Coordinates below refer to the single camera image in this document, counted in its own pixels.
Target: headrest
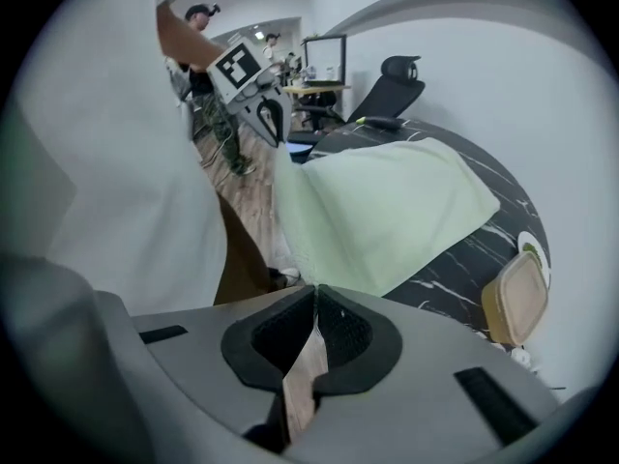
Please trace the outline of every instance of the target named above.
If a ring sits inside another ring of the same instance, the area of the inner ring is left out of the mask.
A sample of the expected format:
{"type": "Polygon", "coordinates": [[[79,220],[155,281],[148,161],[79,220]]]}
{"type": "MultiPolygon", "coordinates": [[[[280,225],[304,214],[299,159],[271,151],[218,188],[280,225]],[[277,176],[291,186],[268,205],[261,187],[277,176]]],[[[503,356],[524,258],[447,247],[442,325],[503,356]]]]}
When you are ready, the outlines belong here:
{"type": "Polygon", "coordinates": [[[394,82],[403,85],[411,85],[417,81],[417,66],[415,61],[419,60],[419,55],[414,57],[395,56],[389,57],[380,66],[380,71],[394,82]]]}

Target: table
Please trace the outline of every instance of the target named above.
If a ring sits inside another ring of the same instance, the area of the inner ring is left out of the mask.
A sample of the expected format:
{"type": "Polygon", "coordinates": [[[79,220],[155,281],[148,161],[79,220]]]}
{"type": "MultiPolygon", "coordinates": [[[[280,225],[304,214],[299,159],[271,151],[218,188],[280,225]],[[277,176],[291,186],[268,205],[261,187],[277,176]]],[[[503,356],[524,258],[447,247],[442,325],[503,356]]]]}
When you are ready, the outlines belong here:
{"type": "Polygon", "coordinates": [[[283,91],[289,95],[302,97],[304,95],[317,95],[318,93],[326,93],[327,91],[343,91],[350,89],[350,86],[335,85],[335,86],[313,86],[310,88],[302,88],[301,86],[284,86],[283,91]]]}
{"type": "Polygon", "coordinates": [[[501,202],[501,209],[480,229],[453,245],[384,297],[427,309],[481,332],[488,338],[482,309],[482,289],[517,255],[517,236],[526,230],[550,252],[535,206],[514,176],[495,158],[464,137],[419,120],[398,131],[348,124],[325,136],[309,159],[343,150],[367,148],[394,141],[432,137],[455,149],[501,202]]]}

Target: gray plastic panel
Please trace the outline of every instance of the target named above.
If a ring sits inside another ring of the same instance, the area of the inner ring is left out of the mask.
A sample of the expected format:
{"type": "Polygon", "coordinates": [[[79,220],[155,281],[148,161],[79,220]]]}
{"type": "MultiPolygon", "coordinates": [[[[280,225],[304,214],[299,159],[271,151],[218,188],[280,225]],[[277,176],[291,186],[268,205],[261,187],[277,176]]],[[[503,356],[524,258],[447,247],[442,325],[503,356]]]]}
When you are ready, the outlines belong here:
{"type": "Polygon", "coordinates": [[[285,462],[227,430],[178,389],[135,331],[122,301],[98,293],[109,345],[137,402],[162,464],[275,464],[285,462]]]}
{"type": "Polygon", "coordinates": [[[213,418],[238,434],[265,422],[275,395],[246,387],[221,355],[221,338],[236,320],[275,302],[277,296],[189,311],[133,318],[138,332],[180,325],[187,333],[147,347],[167,375],[213,418]]]}
{"type": "Polygon", "coordinates": [[[483,367],[536,421],[556,408],[550,391],[460,323],[334,287],[388,316],[404,345],[392,372],[358,395],[323,397],[286,457],[305,462],[468,462],[502,448],[454,373],[483,367]]]}

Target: black office chair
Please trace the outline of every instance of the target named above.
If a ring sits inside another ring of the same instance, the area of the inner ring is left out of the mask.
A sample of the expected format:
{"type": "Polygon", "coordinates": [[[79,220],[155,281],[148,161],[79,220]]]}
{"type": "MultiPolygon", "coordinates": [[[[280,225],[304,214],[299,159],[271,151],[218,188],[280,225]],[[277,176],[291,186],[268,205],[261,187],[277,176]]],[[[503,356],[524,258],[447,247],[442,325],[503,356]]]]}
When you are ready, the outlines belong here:
{"type": "MultiPolygon", "coordinates": [[[[389,57],[385,60],[380,71],[382,75],[378,78],[368,95],[357,107],[357,109],[343,120],[330,106],[302,105],[297,107],[297,111],[306,111],[312,117],[325,117],[336,120],[340,124],[355,122],[361,117],[391,117],[396,118],[424,91],[426,84],[417,79],[417,66],[415,62],[420,56],[389,57]]],[[[297,131],[291,132],[288,142],[295,144],[309,145],[307,152],[299,152],[293,156],[295,161],[304,161],[302,158],[310,153],[311,149],[324,137],[313,132],[297,131]]]]}

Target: black cap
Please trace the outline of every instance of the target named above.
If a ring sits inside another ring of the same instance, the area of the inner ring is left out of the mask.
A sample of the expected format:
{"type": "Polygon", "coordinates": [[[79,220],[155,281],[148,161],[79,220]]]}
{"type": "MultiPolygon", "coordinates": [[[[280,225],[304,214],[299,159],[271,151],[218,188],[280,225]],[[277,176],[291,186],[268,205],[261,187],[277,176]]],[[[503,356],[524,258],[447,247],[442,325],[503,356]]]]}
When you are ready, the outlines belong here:
{"type": "Polygon", "coordinates": [[[189,7],[189,9],[185,12],[185,20],[190,20],[196,14],[206,14],[213,15],[215,12],[219,11],[219,6],[215,4],[215,11],[211,12],[209,6],[206,4],[196,4],[189,7]]]}

